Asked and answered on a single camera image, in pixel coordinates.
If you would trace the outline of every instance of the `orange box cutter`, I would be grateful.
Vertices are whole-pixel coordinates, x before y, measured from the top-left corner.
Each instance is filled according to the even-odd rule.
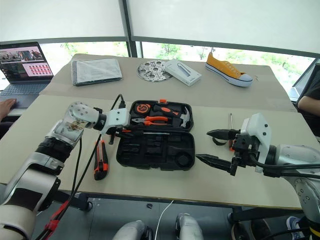
[[[106,145],[104,140],[100,140],[96,146],[94,154],[94,171],[93,176],[95,180],[104,179],[108,173],[108,156],[106,151]]]

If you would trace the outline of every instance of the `laptop keyboard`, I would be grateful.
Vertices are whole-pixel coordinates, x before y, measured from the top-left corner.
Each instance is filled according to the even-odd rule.
[[[48,84],[11,84],[5,90],[3,90],[0,95],[32,95],[38,94]]]

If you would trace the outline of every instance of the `human hand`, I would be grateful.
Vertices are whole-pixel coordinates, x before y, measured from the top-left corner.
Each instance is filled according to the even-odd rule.
[[[0,101],[0,121],[10,113],[10,109],[16,103],[16,101],[17,100],[14,98]]]

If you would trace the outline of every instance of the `yellow sneaker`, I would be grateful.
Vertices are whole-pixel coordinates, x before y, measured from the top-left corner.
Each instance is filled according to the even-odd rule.
[[[228,83],[236,86],[249,87],[253,82],[251,76],[245,72],[240,72],[228,61],[219,61],[218,59],[214,58],[212,52],[210,52],[208,55],[205,67],[206,69],[224,77]]]

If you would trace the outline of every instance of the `beige tabletop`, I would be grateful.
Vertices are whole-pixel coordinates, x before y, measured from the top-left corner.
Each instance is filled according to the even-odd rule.
[[[122,93],[127,101],[167,99],[193,106],[296,112],[269,66],[235,64],[240,71],[248,73],[254,79],[250,87],[239,87],[207,70],[204,62],[183,61],[202,74],[201,80],[189,87],[174,77],[163,82],[148,82],[138,77],[137,67],[150,60],[147,58],[75,54],[71,62],[103,58],[118,60],[123,75],[120,81],[73,86],[69,62],[41,94],[113,100]]]
[[[110,109],[113,101],[81,97],[41,95],[17,120],[0,140],[0,183],[8,183],[27,156],[36,150],[46,133],[61,119],[74,101],[83,101],[92,107]],[[216,146],[206,135],[213,129],[228,128],[228,114],[233,115],[234,128],[239,129],[245,118],[256,110],[192,106],[194,127],[191,130],[197,154],[212,154],[231,160],[227,146]],[[317,140],[302,115],[295,112],[260,111],[272,129],[273,145],[307,145],[320,149]],[[98,137],[94,129],[85,129],[79,170],[82,172]],[[109,173],[101,181],[93,177],[93,162],[79,191],[124,196],[168,198],[210,203],[239,204],[281,208],[299,208],[299,200],[291,185],[282,178],[271,178],[256,173],[253,167],[239,167],[236,176],[207,166],[198,159],[188,171],[160,171],[123,167],[116,160],[119,139],[107,145]],[[65,162],[58,176],[61,190],[70,190],[79,145]]]

